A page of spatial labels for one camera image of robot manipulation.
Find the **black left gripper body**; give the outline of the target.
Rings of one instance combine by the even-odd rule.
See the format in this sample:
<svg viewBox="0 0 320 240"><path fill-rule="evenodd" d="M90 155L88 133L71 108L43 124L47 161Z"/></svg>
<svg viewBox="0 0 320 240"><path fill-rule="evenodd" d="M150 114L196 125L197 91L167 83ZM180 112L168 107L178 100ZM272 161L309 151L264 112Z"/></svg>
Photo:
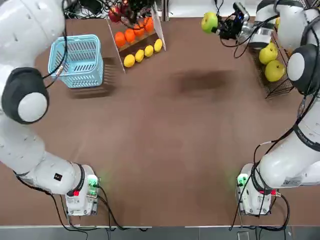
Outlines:
<svg viewBox="0 0 320 240"><path fill-rule="evenodd" d="M151 0L125 0L130 12L146 12L152 7Z"/></svg>

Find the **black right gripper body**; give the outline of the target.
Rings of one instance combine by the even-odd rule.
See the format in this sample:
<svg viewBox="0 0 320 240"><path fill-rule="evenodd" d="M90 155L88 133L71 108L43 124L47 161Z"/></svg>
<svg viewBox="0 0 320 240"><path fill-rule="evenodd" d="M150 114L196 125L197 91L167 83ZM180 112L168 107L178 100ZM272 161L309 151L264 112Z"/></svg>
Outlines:
<svg viewBox="0 0 320 240"><path fill-rule="evenodd" d="M236 40L243 26L243 17L233 13L219 23L223 27L223 33L219 36L224 40Z"/></svg>

